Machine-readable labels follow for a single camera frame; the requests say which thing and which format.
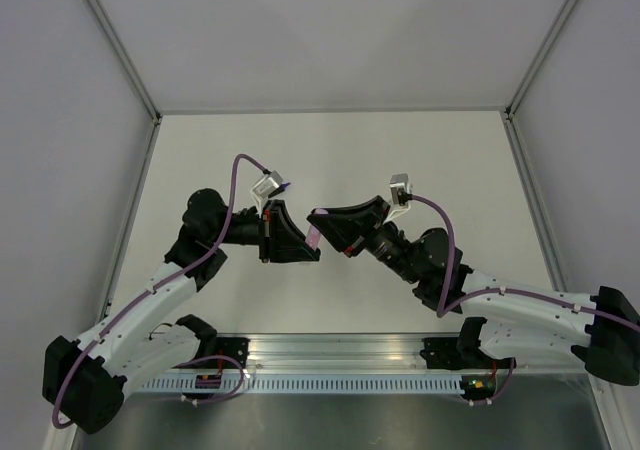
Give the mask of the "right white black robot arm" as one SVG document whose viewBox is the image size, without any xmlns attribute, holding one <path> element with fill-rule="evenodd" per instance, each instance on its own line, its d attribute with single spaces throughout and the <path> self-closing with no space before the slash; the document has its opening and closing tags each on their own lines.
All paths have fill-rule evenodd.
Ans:
<svg viewBox="0 0 640 450">
<path fill-rule="evenodd" d="M 412 202 L 435 210 L 443 227 L 408 240 L 391 216 Z M 402 193 L 395 205 L 376 197 L 351 207 L 315 209 L 307 219 L 336 251 L 349 258 L 367 251 L 412 284 L 414 296 L 437 317 L 462 316 L 455 352 L 466 366 L 579 362 L 610 383 L 639 383 L 639 313 L 616 288 L 602 286 L 594 294 L 545 290 L 471 268 L 462 261 L 446 212 L 410 193 Z"/>
</svg>

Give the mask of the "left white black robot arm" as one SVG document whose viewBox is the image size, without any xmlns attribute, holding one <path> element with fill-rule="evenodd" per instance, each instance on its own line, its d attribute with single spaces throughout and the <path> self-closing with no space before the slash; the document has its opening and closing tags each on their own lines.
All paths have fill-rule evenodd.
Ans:
<svg viewBox="0 0 640 450">
<path fill-rule="evenodd" d="M 42 395 L 57 430 L 93 434 L 108 425 L 130 395 L 165 371 L 217 356 L 217 331 L 187 315 L 155 336 L 164 317 L 196 296 L 227 260 L 222 245 L 255 246 L 264 263 L 316 262 L 319 234 L 302 232 L 278 192 L 259 194 L 234 211 L 214 189 L 193 193 L 177 240 L 147 284 L 122 307 L 73 339 L 56 337 L 45 350 Z"/>
</svg>

